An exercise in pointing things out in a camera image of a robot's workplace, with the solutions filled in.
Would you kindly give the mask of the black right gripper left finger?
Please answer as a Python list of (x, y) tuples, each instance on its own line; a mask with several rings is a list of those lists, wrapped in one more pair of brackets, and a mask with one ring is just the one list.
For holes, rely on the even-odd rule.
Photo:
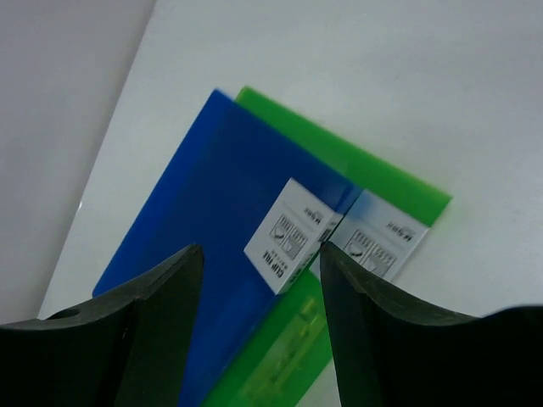
[(47, 319), (1, 326), (3, 406), (174, 406), (199, 306), (204, 254), (153, 269)]

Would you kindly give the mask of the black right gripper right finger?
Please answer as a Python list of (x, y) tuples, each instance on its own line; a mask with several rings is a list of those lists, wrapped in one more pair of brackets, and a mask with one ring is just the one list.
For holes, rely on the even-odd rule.
[(542, 308), (475, 317), (374, 275), (332, 243), (322, 293), (344, 406), (539, 406)]

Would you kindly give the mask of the blue folder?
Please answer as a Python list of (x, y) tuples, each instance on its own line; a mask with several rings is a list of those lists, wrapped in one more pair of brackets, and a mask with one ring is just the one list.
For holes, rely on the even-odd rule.
[(204, 272), (178, 403), (201, 404), (360, 188), (213, 91), (94, 288), (199, 245)]

